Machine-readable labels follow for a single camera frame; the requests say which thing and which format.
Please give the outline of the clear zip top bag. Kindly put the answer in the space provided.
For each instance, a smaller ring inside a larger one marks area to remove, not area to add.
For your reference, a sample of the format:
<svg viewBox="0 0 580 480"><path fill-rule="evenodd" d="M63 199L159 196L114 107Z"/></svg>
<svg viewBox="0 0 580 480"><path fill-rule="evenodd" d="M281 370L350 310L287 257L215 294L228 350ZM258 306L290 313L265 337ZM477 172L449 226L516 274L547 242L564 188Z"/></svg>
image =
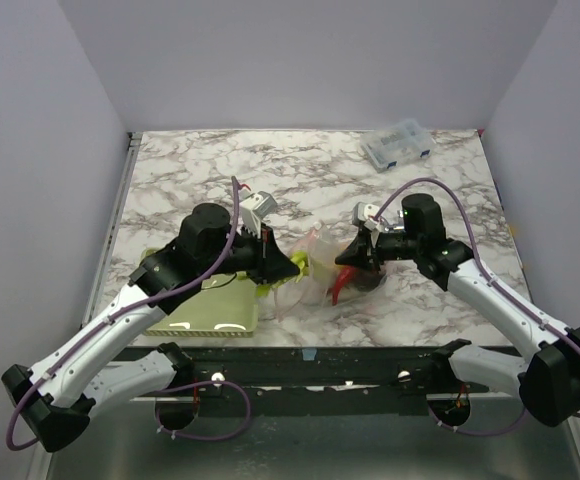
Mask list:
<svg viewBox="0 0 580 480"><path fill-rule="evenodd" d="M308 232L295 242L289 251L289 258L300 268L301 273L272 288L274 315L281 320L290 314L301 311L316 312L336 309L377 292L384 282L374 291L359 296L349 302L331 305L329 293L339 271L343 268L334 263L335 257L344 250L345 244L338 241L329 227L317 221Z"/></svg>

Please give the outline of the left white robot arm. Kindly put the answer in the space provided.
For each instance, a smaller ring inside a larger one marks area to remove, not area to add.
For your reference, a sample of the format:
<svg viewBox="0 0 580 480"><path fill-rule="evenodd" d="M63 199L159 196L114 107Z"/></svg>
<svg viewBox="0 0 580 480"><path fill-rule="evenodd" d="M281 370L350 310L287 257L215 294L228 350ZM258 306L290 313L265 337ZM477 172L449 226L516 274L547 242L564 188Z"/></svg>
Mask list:
<svg viewBox="0 0 580 480"><path fill-rule="evenodd" d="M41 444L54 453L107 407L143 394L179 395L204 387L193 360L173 343L122 367L107 366L137 336L200 293L215 273L243 273L258 285L299 275L270 227L261 224L252 233L237 226L238 216L214 203L196 206L178 235L146 256L86 327L34 365L15 364L4 372L1 381L15 406L6 430L10 450Z"/></svg>

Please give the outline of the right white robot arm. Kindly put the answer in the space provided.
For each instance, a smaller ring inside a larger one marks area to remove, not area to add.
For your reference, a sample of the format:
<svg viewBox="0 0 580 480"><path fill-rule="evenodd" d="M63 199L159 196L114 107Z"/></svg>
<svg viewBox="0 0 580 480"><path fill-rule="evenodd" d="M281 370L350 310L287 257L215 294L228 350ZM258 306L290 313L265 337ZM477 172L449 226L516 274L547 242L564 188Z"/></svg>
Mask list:
<svg viewBox="0 0 580 480"><path fill-rule="evenodd" d="M389 261L410 260L442 290L487 319L514 346L514 356L456 340L437 350L430 379L450 392L476 383L521 401L540 423L554 427L580 411L580 327L541 312L500 281L475 249L447 236L441 208L428 194L402 201L403 223L393 226L376 205L359 202L352 213L354 240L339 266L378 272Z"/></svg>

